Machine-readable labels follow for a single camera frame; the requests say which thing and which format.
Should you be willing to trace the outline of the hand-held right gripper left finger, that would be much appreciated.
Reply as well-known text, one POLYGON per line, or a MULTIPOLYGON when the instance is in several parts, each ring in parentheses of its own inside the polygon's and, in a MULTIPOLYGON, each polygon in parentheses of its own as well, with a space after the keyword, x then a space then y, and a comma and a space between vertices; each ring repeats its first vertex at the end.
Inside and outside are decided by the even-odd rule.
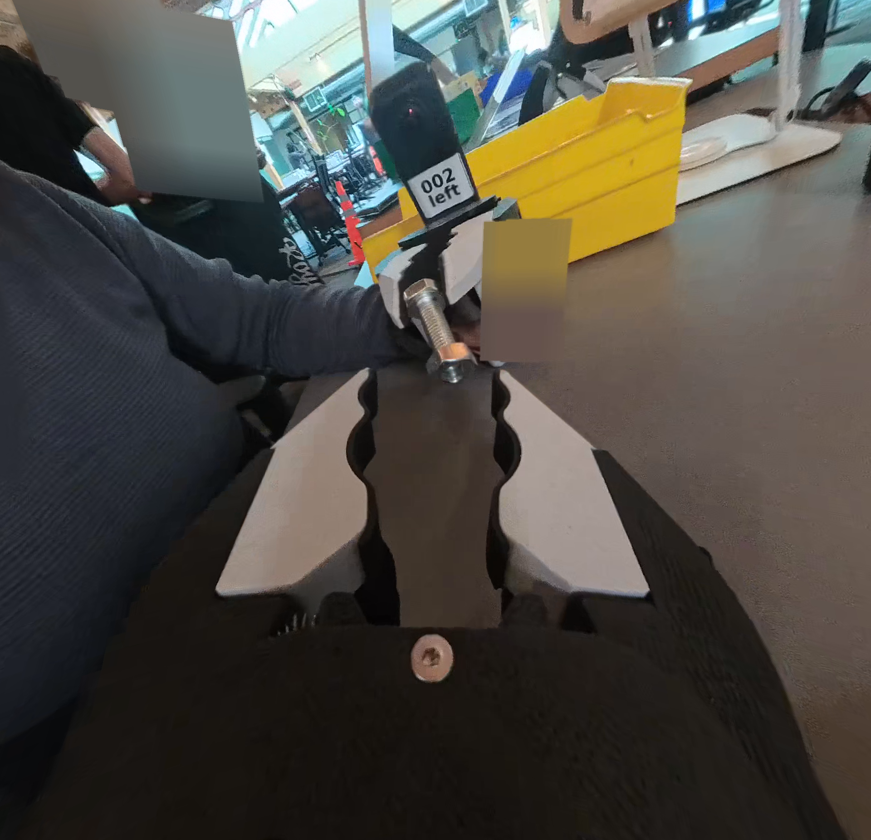
POLYGON ((216 584, 222 599, 278 596, 312 623, 332 594, 398 624, 396 565, 365 471, 375 457, 376 373, 359 371, 274 445, 216 584))

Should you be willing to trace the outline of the black printed cloth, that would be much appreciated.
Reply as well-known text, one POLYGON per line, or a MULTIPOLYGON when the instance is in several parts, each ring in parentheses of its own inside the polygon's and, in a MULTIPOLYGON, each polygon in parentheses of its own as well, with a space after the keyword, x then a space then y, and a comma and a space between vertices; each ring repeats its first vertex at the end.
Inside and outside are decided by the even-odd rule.
POLYGON ((142 225, 202 258, 226 260, 243 277, 323 285, 289 233, 277 193, 263 188, 258 203, 154 194, 132 208, 142 225))

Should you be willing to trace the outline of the yellow plastic bin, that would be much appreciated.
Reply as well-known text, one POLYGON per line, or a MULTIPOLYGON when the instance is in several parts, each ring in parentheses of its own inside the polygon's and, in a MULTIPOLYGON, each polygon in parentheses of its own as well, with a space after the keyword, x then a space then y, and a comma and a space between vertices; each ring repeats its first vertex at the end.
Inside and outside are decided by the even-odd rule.
POLYGON ((400 192, 399 224, 365 237, 373 275, 400 240, 477 197, 517 202, 512 236, 485 236, 484 280, 519 301, 555 303, 570 264, 670 226, 677 209, 682 131, 691 79, 623 76, 604 94, 552 109, 463 153, 454 127, 406 105, 403 138, 423 127, 422 151, 400 192))

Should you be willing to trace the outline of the steel hex bolt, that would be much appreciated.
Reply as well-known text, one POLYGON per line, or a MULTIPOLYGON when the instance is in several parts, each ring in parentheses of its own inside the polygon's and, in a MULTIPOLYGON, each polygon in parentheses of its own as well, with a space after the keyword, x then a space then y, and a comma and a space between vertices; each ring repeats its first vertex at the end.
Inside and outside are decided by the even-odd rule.
POLYGON ((441 365, 455 358, 456 340, 445 317, 444 300, 436 282, 430 278, 415 281, 404 290, 402 299, 408 317, 422 328, 435 362, 441 365))

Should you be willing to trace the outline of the instruction board on white stand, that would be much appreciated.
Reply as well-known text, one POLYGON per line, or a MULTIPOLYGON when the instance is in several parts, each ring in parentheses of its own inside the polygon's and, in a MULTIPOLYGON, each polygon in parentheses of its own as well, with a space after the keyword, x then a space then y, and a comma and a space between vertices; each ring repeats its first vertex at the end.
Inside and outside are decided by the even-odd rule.
MULTIPOLYGON (((560 26, 583 44, 626 27, 636 59, 635 75, 610 85, 681 87, 691 80, 657 77, 647 17, 676 0, 561 0, 560 26)), ((840 133, 800 123, 800 55, 804 23, 800 0, 779 0, 777 96, 768 117, 734 114, 689 130, 681 140, 677 206, 821 156, 840 144, 840 133)))

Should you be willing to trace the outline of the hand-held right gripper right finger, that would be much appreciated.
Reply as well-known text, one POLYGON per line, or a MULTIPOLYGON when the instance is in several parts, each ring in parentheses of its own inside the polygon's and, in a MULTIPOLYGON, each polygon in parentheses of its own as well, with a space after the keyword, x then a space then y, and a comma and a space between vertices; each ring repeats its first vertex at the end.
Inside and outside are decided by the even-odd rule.
POLYGON ((645 599, 636 553, 597 462, 597 449, 505 369, 494 372, 486 565, 504 594, 645 599))

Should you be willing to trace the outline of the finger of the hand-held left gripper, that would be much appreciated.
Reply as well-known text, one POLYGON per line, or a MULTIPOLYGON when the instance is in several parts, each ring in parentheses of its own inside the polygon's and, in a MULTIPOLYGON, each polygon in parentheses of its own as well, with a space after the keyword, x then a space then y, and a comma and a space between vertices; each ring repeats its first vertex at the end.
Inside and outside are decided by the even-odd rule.
POLYGON ((385 308, 398 328, 410 324, 409 300, 428 286, 428 250, 396 249, 377 267, 377 284, 385 308))
POLYGON ((484 260, 485 223, 463 223, 442 252, 442 280, 446 298, 463 298, 480 290, 484 260))

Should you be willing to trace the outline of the steel hex nut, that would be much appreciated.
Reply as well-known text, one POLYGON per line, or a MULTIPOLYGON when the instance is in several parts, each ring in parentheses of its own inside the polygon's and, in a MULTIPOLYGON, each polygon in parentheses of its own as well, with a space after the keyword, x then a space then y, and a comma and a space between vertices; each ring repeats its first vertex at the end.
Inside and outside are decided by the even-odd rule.
POLYGON ((475 371, 477 360, 468 345, 452 342, 435 348, 427 361, 427 372, 444 383, 458 384, 475 371))

